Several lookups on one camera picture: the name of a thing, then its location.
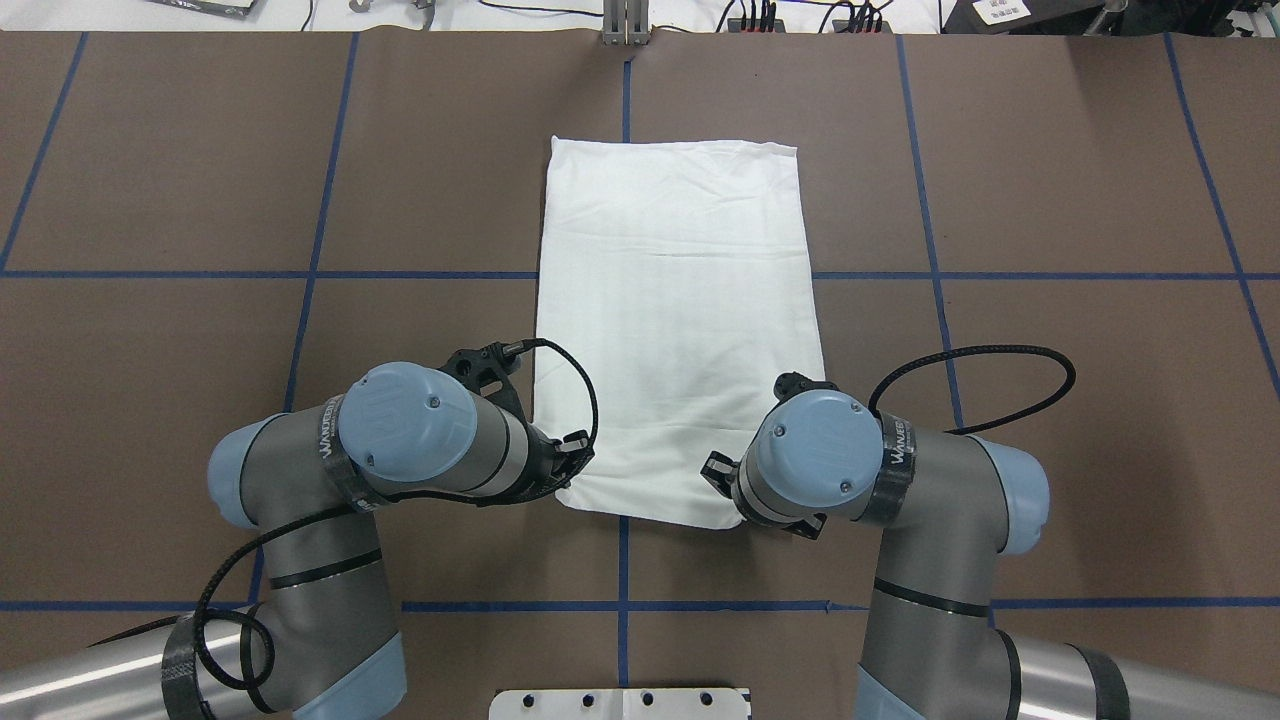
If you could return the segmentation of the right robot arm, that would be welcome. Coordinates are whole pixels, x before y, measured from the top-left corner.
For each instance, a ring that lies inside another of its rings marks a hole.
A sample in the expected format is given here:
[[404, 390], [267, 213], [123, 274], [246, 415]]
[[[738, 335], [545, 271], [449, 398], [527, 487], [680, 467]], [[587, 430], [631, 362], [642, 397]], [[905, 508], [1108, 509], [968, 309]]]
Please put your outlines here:
[[881, 530], [858, 665], [858, 719], [1275, 719], [1275, 694], [989, 624], [996, 562], [1030, 551], [1044, 469], [975, 436], [919, 429], [829, 382], [785, 373], [740, 457], [703, 478], [741, 516], [814, 539]]

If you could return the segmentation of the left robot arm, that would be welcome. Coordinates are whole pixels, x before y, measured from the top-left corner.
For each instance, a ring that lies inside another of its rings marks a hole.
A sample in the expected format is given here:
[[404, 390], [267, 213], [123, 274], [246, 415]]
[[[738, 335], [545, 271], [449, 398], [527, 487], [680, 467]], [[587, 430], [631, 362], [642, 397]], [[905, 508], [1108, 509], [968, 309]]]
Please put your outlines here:
[[64, 659], [3, 674], [5, 719], [381, 719], [407, 692], [375, 515], [411, 500], [472, 507], [553, 495], [598, 424], [554, 438], [509, 377], [549, 340], [385, 363], [346, 392], [225, 436], [207, 464], [221, 515], [253, 530], [195, 606]]

